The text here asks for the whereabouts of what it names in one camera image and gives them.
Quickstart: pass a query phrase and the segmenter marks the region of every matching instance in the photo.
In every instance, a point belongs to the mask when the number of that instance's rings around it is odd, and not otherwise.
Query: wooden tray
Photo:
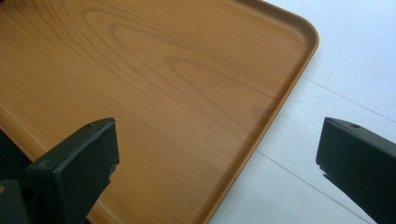
[[[0,40],[0,127],[31,160],[117,120],[92,223],[207,222],[318,45],[254,0],[6,0]]]

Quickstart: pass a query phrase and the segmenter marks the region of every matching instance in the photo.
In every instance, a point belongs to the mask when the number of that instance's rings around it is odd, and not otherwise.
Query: floor
[[[396,2],[270,0],[320,43],[211,223],[375,223],[315,163],[325,117],[396,143]]]

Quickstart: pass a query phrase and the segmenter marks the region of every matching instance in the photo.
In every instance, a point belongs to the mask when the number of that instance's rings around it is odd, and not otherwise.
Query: tray rim
[[[243,169],[247,165],[248,161],[250,160],[251,156],[253,155],[253,153],[256,150],[259,143],[261,142],[265,133],[270,128],[271,124],[273,123],[274,119],[276,118],[277,114],[279,113],[280,109],[282,108],[283,104],[285,104],[291,91],[293,90],[297,81],[300,79],[305,68],[308,66],[308,63],[311,61],[312,57],[314,56],[314,53],[318,49],[318,44],[319,44],[318,31],[314,27],[314,25],[307,19],[305,19],[295,13],[292,13],[290,11],[287,11],[286,9],[277,7],[273,4],[270,4],[270,3],[264,2],[264,1],[260,1],[260,0],[228,0],[228,1],[230,1],[230,2],[234,1],[234,2],[238,2],[240,4],[245,4],[248,7],[254,7],[262,13],[268,13],[271,16],[276,17],[277,19],[279,19],[283,22],[287,22],[287,23],[293,25],[294,27],[296,27],[297,30],[299,30],[299,32],[304,35],[305,39],[312,38],[313,42],[309,42],[309,41],[307,42],[308,44],[310,44],[309,45],[310,48],[308,48],[307,53],[305,54],[306,58],[304,59],[302,65],[299,67],[298,72],[296,73],[295,77],[293,79],[291,79],[291,83],[287,87],[285,94],[283,94],[282,98],[278,101],[278,104],[275,107],[274,112],[271,114],[271,116],[268,119],[268,121],[266,122],[265,126],[262,128],[262,131],[260,132],[259,136],[254,141],[254,143],[251,147],[251,150],[247,153],[245,158],[242,159],[241,165],[239,167],[237,167],[236,172],[230,178],[229,183],[227,183],[227,185],[225,187],[225,190],[220,194],[220,196],[217,198],[217,200],[215,202],[211,203],[212,207],[209,210],[209,213],[207,214],[207,216],[205,216],[205,218],[202,219],[203,223],[209,223],[210,219],[215,215],[220,204],[223,202],[223,200],[227,196],[228,192],[230,191],[231,187],[233,186],[233,183],[235,183],[238,176],[242,173]]]

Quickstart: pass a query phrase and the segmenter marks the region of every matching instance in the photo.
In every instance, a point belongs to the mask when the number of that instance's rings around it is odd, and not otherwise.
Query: white tile
[[[318,30],[318,51],[305,77],[396,121],[396,1],[268,2]]]
[[[255,152],[210,223],[366,222]]]
[[[318,141],[326,117],[357,123],[396,142],[396,123],[302,78],[257,150],[354,213],[370,219],[324,178],[316,165]]]

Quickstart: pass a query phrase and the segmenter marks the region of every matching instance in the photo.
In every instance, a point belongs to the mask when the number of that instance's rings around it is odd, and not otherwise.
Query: tray
[[[0,128],[32,161],[117,121],[92,223],[208,222],[318,46],[254,0],[6,0],[0,31]]]

